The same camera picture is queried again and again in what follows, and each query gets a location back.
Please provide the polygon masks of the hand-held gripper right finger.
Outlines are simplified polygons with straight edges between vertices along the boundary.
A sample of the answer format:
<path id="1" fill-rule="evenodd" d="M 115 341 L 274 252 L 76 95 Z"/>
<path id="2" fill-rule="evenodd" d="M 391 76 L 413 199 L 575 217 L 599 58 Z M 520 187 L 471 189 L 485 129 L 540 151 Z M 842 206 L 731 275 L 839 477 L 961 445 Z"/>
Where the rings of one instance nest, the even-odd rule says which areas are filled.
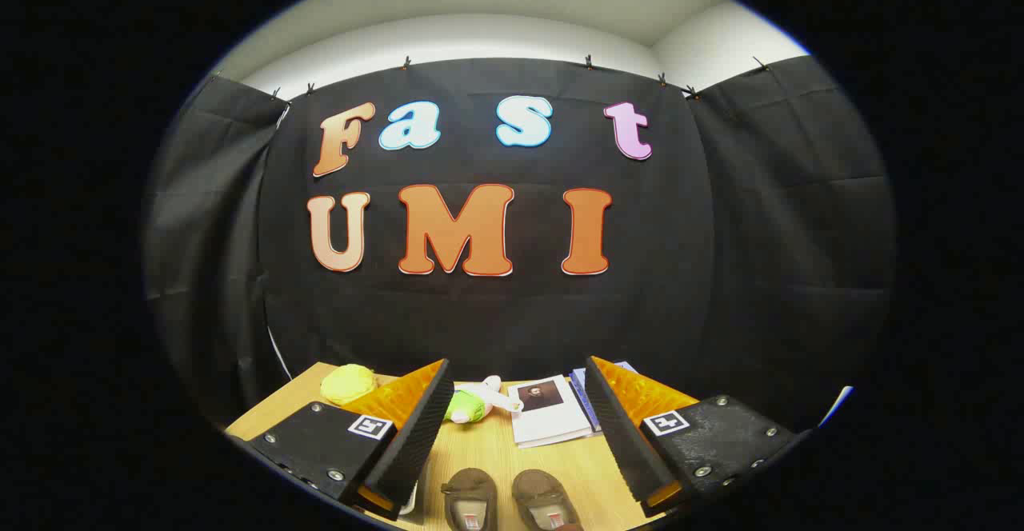
<path id="1" fill-rule="evenodd" d="M 810 436 L 737 397 L 695 399 L 602 357 L 586 360 L 586 396 L 644 515 L 689 515 L 745 486 Z"/>

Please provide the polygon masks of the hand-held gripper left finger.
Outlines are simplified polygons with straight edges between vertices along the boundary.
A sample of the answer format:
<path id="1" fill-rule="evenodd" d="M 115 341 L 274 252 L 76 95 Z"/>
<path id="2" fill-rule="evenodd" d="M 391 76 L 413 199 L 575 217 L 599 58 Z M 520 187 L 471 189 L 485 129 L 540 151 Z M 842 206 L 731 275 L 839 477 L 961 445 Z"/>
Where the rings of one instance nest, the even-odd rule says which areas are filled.
<path id="1" fill-rule="evenodd" d="M 328 501 L 397 520 L 414 503 L 453 395 L 442 359 L 347 405 L 307 401 L 246 436 L 244 448 Z"/>

